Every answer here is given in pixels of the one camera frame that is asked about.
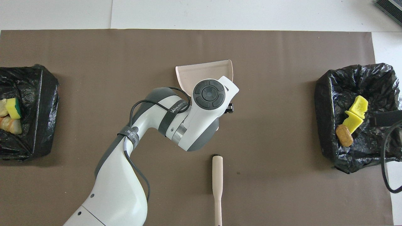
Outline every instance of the cable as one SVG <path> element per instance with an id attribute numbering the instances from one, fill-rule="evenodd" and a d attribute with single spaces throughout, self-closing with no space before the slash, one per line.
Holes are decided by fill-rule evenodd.
<path id="1" fill-rule="evenodd" d="M 400 125 L 402 125 L 402 120 L 400 120 L 400 121 L 394 123 L 390 128 L 388 128 L 388 129 L 386 130 L 386 132 L 385 132 L 386 135 L 385 135 L 384 143 L 383 143 L 383 146 L 382 146 L 382 148 L 381 148 L 381 153 L 380 153 L 380 162 L 381 162 L 382 178 L 384 179 L 384 183 L 385 183 L 385 186 L 387 187 L 387 189 L 388 189 L 391 193 L 394 193 L 394 194 L 399 193 L 399 192 L 402 191 L 402 185 L 401 185 L 399 188 L 397 188 L 397 189 L 392 189 L 392 188 L 390 187 L 390 184 L 389 184 L 388 179 L 387 179 L 387 175 L 385 174 L 385 151 L 386 151 L 386 148 L 387 148 L 387 140 L 389 139 L 389 137 L 390 137 L 392 131 L 393 131 L 395 128 L 397 128 L 398 126 L 400 126 Z"/>
<path id="2" fill-rule="evenodd" d="M 190 107 L 190 96 L 188 96 L 188 95 L 186 94 L 186 92 L 184 92 L 184 91 L 183 91 L 182 89 L 180 89 L 180 88 L 173 87 L 173 86 L 167 86 L 167 88 L 174 89 L 174 90 L 178 90 L 178 91 L 182 92 L 182 93 L 186 96 L 186 98 L 187 98 L 187 106 L 186 106 L 184 109 L 180 110 L 178 113 L 183 113 L 183 112 L 187 111 L 187 109 L 189 109 L 189 107 Z M 155 104 L 155 105 L 157 105 L 157 106 L 160 106 L 161 108 L 163 108 L 163 109 L 166 110 L 166 111 L 169 111 L 169 109 L 168 109 L 167 107 L 163 106 L 162 104 L 160 104 L 160 103 L 158 103 L 158 102 L 152 101 L 152 100 L 144 99 L 144 100 L 138 101 L 137 103 L 135 103 L 135 104 L 132 106 L 132 108 L 131 108 L 131 110 L 130 110 L 129 127 L 132 127 L 132 126 L 133 126 L 133 113 L 134 113 L 134 109 L 135 109 L 140 103 L 152 103 L 152 104 Z M 137 173 L 144 179 L 145 183 L 147 184 L 147 187 L 148 187 L 147 202 L 148 202 L 149 199 L 150 199 L 150 194 L 151 194 L 151 186 L 150 186 L 150 183 L 148 182 L 148 180 L 147 180 L 147 178 L 144 176 L 144 174 L 139 170 L 139 168 L 131 161 L 130 156 L 129 156 L 128 153 L 127 153 L 127 150 L 124 150 L 124 156 L 126 157 L 127 161 L 128 161 L 129 164 L 131 165 L 131 167 L 134 168 L 135 171 L 137 171 Z"/>
<path id="3" fill-rule="evenodd" d="M 130 156 L 128 155 L 126 150 L 124 151 L 124 156 L 126 157 L 127 161 L 130 163 L 131 167 L 133 167 L 137 171 L 137 173 L 144 179 L 145 183 L 147 183 L 147 187 L 148 187 L 147 202 L 148 202 L 150 199 L 150 193 L 151 193 L 150 183 L 148 182 L 148 180 L 144 176 L 144 174 L 142 174 L 142 172 L 138 169 L 138 167 L 136 167 L 134 165 L 134 163 L 131 161 Z"/>

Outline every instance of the brown paper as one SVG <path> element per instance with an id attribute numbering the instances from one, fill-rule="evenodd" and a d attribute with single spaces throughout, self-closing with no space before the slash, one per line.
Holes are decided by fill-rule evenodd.
<path id="1" fill-rule="evenodd" d="M 1 32 L 0 66 L 42 64 L 61 84 L 52 152 L 0 162 L 1 224 L 62 225 L 90 194 L 131 106 L 178 86 L 175 66 L 224 59 L 240 92 L 212 140 L 185 152 L 150 129 L 131 155 L 151 183 L 145 225 L 213 225 L 215 153 L 224 159 L 224 225 L 392 224 L 380 168 L 331 168 L 315 120 L 315 81 L 373 64 L 370 33 L 182 30 Z"/>

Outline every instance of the black trash bag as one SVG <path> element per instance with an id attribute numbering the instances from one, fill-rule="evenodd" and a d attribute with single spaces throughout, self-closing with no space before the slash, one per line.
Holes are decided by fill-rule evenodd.
<path id="1" fill-rule="evenodd" d="M 59 96 L 57 79 L 42 65 L 0 68 L 0 99 L 17 98 L 22 134 L 0 129 L 0 158 L 25 161 L 50 153 Z"/>
<path id="2" fill-rule="evenodd" d="M 314 101 L 321 150 L 338 170 L 349 174 L 380 163 L 386 127 L 371 127 L 369 119 L 375 113 L 398 110 L 398 83 L 392 66 L 387 64 L 329 70 L 317 80 Z M 352 134 L 353 144 L 343 147 L 335 129 L 347 118 L 345 111 L 358 95 L 367 99 L 368 110 L 363 123 Z M 399 136 L 391 139 L 396 145 L 389 146 L 385 160 L 401 161 Z"/>

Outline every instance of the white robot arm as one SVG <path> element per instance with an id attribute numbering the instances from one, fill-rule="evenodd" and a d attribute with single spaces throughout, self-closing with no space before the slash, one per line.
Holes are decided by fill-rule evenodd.
<path id="1" fill-rule="evenodd" d="M 127 158 L 148 128 L 156 128 L 185 151 L 202 148 L 218 128 L 239 91 L 228 78 L 206 79 L 194 88 L 192 105 L 170 88 L 156 88 L 99 161 L 91 194 L 65 226 L 142 226 L 147 216 L 144 190 Z"/>

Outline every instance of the brush handle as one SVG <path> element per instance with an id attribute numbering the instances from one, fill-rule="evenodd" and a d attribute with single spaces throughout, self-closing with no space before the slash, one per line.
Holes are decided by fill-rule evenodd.
<path id="1" fill-rule="evenodd" d="M 215 226 L 222 226 L 221 198 L 224 187 L 224 163 L 222 156 L 212 157 L 212 193 L 215 200 Z"/>

